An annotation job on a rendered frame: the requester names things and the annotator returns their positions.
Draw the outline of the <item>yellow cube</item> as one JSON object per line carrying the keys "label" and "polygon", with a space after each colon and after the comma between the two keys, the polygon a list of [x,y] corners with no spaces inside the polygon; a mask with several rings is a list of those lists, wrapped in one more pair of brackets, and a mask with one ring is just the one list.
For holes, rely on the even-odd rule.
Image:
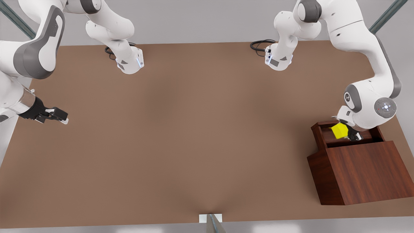
{"label": "yellow cube", "polygon": [[336,139],[348,139],[348,125],[343,123],[337,123],[330,127]]}

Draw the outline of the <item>dark wooden drawer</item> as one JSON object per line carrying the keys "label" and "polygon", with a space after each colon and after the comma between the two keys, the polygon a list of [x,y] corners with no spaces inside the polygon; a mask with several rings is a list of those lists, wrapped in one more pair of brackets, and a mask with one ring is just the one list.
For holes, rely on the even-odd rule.
{"label": "dark wooden drawer", "polygon": [[339,123],[338,120],[321,121],[317,122],[315,125],[311,127],[319,150],[333,147],[377,143],[385,141],[378,127],[372,128],[368,131],[361,132],[360,134],[363,137],[363,139],[360,141],[350,141],[349,139],[336,139],[330,128],[336,125],[337,123]]}

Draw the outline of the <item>dark wooden cabinet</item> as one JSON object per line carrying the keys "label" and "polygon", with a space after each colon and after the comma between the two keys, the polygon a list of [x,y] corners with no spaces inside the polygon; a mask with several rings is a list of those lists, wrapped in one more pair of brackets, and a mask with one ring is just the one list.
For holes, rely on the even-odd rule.
{"label": "dark wooden cabinet", "polygon": [[307,160],[322,205],[414,197],[414,182],[393,141],[325,148]]}

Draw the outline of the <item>silver frame post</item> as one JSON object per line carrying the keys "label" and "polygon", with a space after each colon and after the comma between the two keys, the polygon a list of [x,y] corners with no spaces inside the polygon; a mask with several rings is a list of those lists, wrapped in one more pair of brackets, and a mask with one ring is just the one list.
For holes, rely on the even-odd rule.
{"label": "silver frame post", "polygon": [[16,25],[28,38],[34,39],[36,33],[29,25],[8,5],[0,0],[0,12],[3,13],[14,25]]}
{"label": "silver frame post", "polygon": [[408,0],[395,0],[373,23],[373,25],[369,28],[369,31],[375,35],[407,2]]}
{"label": "silver frame post", "polygon": [[226,233],[214,214],[208,214],[206,217],[206,233]]}

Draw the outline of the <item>silver post foot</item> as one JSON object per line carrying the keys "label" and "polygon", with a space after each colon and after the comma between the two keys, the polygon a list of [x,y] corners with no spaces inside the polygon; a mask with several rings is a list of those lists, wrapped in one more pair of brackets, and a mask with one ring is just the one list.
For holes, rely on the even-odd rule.
{"label": "silver post foot", "polygon": [[207,220],[211,219],[210,215],[216,217],[217,221],[219,221],[220,223],[223,222],[223,215],[222,214],[200,214],[199,215],[199,223],[207,223]]}

